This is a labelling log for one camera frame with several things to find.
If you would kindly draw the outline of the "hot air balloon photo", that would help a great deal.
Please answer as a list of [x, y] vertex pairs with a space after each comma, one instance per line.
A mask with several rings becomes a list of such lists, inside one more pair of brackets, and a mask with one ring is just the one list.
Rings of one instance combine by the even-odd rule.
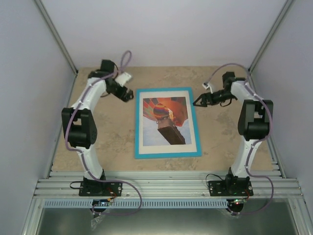
[[144, 98], [143, 116], [157, 124], [157, 131], [170, 145], [185, 145], [179, 128], [188, 120], [186, 97]]

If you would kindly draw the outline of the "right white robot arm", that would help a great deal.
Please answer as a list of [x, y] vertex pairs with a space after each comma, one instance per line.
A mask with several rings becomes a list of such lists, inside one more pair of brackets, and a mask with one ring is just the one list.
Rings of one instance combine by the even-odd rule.
[[204, 82], [207, 92], [201, 94], [193, 105], [207, 107], [222, 105], [226, 101], [240, 101], [238, 133], [242, 142], [225, 178], [207, 181], [207, 187], [211, 196], [252, 196], [250, 169], [258, 147], [270, 135], [273, 102], [261, 98], [245, 78], [236, 77], [233, 72], [226, 72], [222, 81], [223, 88], [218, 91], [214, 91], [208, 81]]

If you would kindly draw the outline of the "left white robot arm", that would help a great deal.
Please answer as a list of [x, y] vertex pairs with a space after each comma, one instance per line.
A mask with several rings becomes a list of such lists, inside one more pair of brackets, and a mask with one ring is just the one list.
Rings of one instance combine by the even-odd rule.
[[85, 172], [84, 181], [91, 182], [90, 190], [95, 195], [103, 195], [107, 191], [107, 180], [94, 146], [98, 133], [93, 111], [104, 93], [123, 102], [132, 100], [133, 91], [125, 87], [131, 78], [130, 74], [119, 72], [115, 62], [102, 60], [100, 68], [88, 75], [77, 101], [61, 112], [66, 148], [77, 152]]

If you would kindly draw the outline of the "right small circuit board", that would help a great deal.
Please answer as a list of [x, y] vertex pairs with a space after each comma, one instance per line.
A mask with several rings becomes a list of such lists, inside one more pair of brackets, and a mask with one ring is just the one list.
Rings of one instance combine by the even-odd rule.
[[246, 202], [246, 198], [241, 198], [241, 199], [234, 199], [232, 200], [230, 203], [231, 204], [235, 204], [235, 205], [238, 205], [238, 204], [243, 204]]

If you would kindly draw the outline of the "small circuit board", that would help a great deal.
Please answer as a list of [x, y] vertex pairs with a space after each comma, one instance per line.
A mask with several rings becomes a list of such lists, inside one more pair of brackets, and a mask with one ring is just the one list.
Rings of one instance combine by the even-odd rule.
[[234, 199], [232, 200], [230, 203], [231, 204], [235, 204], [235, 205], [238, 205], [238, 204], [243, 204], [246, 202], [246, 198], [241, 198], [241, 199]]
[[111, 206], [113, 202], [114, 202], [113, 198], [93, 200], [92, 206], [93, 207], [108, 207], [108, 206]]

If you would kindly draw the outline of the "left small circuit board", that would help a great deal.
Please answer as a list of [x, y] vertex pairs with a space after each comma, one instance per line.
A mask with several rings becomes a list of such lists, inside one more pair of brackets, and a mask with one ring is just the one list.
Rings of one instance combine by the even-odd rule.
[[114, 202], [113, 198], [93, 200], [92, 206], [93, 207], [108, 207], [108, 206], [111, 206], [113, 202]]

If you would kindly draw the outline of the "clear plastic bag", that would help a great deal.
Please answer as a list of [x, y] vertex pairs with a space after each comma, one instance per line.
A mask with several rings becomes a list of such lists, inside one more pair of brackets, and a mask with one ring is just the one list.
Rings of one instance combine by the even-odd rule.
[[104, 215], [94, 215], [93, 219], [90, 221], [90, 229], [94, 231], [97, 226], [103, 221]]

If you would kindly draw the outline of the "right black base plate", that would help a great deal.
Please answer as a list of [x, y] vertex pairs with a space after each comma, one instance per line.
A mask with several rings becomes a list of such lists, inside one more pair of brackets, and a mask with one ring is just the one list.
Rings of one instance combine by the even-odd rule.
[[234, 197], [248, 197], [253, 196], [254, 192], [251, 183], [244, 186], [243, 183], [226, 184], [225, 181], [208, 181], [208, 189], [210, 196], [234, 196]]

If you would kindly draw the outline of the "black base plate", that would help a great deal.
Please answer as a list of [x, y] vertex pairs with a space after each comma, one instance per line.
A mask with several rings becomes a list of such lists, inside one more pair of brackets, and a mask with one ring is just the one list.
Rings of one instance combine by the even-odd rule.
[[122, 184], [116, 182], [102, 183], [98, 181], [83, 181], [79, 187], [79, 196], [120, 196]]
[[234, 197], [248, 197], [253, 196], [254, 192], [251, 183], [244, 186], [243, 183], [226, 184], [225, 181], [208, 181], [208, 189], [210, 196], [234, 196]]

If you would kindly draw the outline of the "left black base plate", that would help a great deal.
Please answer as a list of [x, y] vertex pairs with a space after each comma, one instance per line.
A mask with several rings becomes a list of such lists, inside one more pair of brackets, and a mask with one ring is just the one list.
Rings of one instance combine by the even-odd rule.
[[122, 184], [116, 182], [102, 183], [98, 181], [83, 181], [79, 187], [79, 196], [120, 196]]

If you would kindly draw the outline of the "left aluminium corner post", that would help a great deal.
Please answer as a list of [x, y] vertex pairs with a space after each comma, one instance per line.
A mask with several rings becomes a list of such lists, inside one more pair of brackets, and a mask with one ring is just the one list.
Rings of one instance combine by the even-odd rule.
[[49, 31], [51, 32], [54, 40], [56, 41], [56, 43], [57, 43], [59, 49], [61, 50], [65, 60], [67, 61], [68, 65], [70, 66], [73, 74], [75, 76], [77, 76], [78, 69], [75, 66], [75, 64], [74, 64], [74, 62], [73, 62], [73, 60], [72, 60], [72, 58], [71, 58], [71, 56], [70, 56], [70, 54], [68, 52], [68, 50], [67, 50], [63, 40], [61, 39], [61, 36], [60, 36], [57, 28], [55, 27], [55, 25], [54, 25], [50, 15], [49, 15], [49, 13], [48, 13], [48, 11], [47, 11], [43, 1], [42, 0], [34, 0], [34, 3], [36, 4], [40, 14], [42, 15], [42, 17], [43, 17], [43, 19], [44, 19], [44, 21], [45, 21]]

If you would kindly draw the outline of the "aluminium corner post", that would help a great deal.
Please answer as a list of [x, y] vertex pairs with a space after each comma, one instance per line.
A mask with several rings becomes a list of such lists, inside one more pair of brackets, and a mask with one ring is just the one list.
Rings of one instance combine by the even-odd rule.
[[278, 31], [282, 21], [284, 20], [284, 18], [286, 17], [286, 15], [290, 11], [290, 9], [294, 3], [295, 3], [295, 0], [286, 0], [284, 2], [281, 10], [279, 11], [277, 17], [275, 18], [269, 32], [267, 33], [265, 39], [263, 40], [260, 48], [258, 49], [254, 59], [252, 60], [250, 66], [248, 68], [248, 71], [250, 73], [252, 73], [252, 71], [256, 67], [257, 63], [259, 62], [259, 60], [261, 59], [261, 57], [265, 53], [267, 47], [269, 46], [270, 42], [272, 41], [273, 37], [275, 36], [276, 32]]
[[74, 64], [74, 62], [73, 62], [73, 60], [72, 60], [72, 58], [71, 58], [71, 56], [70, 56], [70, 54], [68, 52], [68, 50], [67, 50], [63, 40], [61, 39], [61, 36], [60, 36], [57, 28], [55, 27], [55, 25], [54, 25], [50, 15], [49, 15], [49, 13], [48, 13], [48, 11], [47, 11], [43, 1], [42, 0], [34, 0], [34, 3], [36, 4], [40, 14], [42, 15], [42, 17], [43, 17], [43, 19], [44, 19], [44, 21], [45, 21], [49, 31], [51, 32], [54, 40], [56, 41], [56, 43], [57, 43], [59, 49], [61, 50], [65, 60], [67, 61], [68, 65], [70, 66], [73, 74], [75, 76], [77, 76], [78, 69], [75, 66], [75, 64]]

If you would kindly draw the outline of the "aluminium rail base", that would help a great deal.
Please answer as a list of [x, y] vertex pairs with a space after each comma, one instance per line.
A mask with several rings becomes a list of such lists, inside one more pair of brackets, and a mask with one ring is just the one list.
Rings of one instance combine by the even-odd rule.
[[[284, 178], [277, 163], [272, 171], [255, 171], [251, 178], [254, 198], [301, 198], [302, 189], [295, 178]], [[106, 171], [109, 180], [124, 181], [122, 198], [144, 199], [209, 198], [206, 181], [225, 177], [226, 171]], [[39, 179], [34, 191], [36, 198], [78, 198], [78, 186], [69, 185], [81, 181], [81, 171], [52, 171], [45, 179]]]

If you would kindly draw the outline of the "right aluminium corner post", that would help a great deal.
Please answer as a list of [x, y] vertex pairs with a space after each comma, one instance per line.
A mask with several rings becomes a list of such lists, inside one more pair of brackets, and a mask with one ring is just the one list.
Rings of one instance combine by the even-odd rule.
[[269, 32], [267, 33], [265, 39], [263, 40], [260, 48], [258, 49], [254, 59], [252, 60], [250, 66], [248, 68], [248, 71], [250, 73], [252, 73], [252, 71], [256, 67], [257, 63], [259, 62], [259, 60], [261, 59], [261, 57], [265, 53], [267, 47], [269, 46], [270, 42], [272, 41], [273, 37], [275, 36], [276, 32], [278, 31], [282, 21], [284, 20], [284, 18], [286, 17], [286, 15], [290, 11], [290, 9], [294, 3], [295, 3], [295, 0], [286, 0], [284, 2], [281, 10], [279, 11], [277, 17], [275, 18]]

